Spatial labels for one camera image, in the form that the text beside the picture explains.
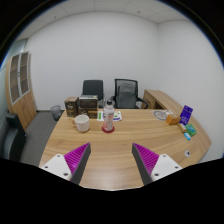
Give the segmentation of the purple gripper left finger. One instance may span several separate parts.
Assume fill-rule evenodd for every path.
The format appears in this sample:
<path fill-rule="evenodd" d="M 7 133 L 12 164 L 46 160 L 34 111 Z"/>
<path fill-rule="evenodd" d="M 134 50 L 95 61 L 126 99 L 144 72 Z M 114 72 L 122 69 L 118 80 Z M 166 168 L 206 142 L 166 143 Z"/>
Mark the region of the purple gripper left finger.
<path fill-rule="evenodd" d="M 56 154 L 42 166 L 42 169 L 65 180 L 79 184 L 90 154 L 90 144 L 86 143 L 65 155 Z"/>

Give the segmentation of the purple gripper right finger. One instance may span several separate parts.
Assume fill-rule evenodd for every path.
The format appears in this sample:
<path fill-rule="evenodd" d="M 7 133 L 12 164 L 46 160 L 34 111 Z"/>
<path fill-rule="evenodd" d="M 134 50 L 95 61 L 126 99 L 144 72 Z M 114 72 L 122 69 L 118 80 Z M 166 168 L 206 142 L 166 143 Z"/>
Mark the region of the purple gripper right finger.
<path fill-rule="evenodd" d="M 144 185 L 148 185 L 182 169 L 167 154 L 158 155 L 137 143 L 132 144 L 132 154 Z"/>

